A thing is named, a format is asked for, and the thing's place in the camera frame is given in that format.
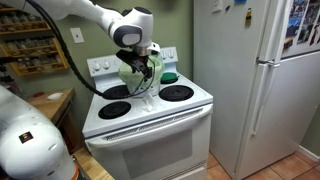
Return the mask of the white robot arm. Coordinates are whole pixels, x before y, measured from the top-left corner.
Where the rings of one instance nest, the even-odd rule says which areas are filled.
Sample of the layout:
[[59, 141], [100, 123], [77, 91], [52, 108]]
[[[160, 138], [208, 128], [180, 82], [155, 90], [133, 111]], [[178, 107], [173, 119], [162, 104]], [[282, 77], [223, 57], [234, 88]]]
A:
[[[120, 48], [119, 59], [133, 72], [148, 80], [154, 69], [148, 56], [159, 52], [152, 41], [153, 15], [141, 7], [124, 13], [104, 8], [91, 0], [1, 0], [18, 10], [42, 16], [57, 38], [61, 34], [54, 24], [68, 15], [97, 23]], [[58, 128], [41, 111], [0, 86], [0, 166], [17, 180], [76, 180], [77, 165], [69, 155]]]

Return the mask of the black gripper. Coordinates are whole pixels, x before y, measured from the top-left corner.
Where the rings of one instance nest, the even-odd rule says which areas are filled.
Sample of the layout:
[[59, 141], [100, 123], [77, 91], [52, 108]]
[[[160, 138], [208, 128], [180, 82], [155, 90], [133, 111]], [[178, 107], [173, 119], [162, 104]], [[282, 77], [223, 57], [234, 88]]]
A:
[[150, 79], [152, 77], [152, 68], [147, 66], [147, 56], [138, 56], [134, 52], [126, 50], [119, 50], [116, 53], [116, 56], [129, 65], [133, 73], [141, 72], [145, 79]]

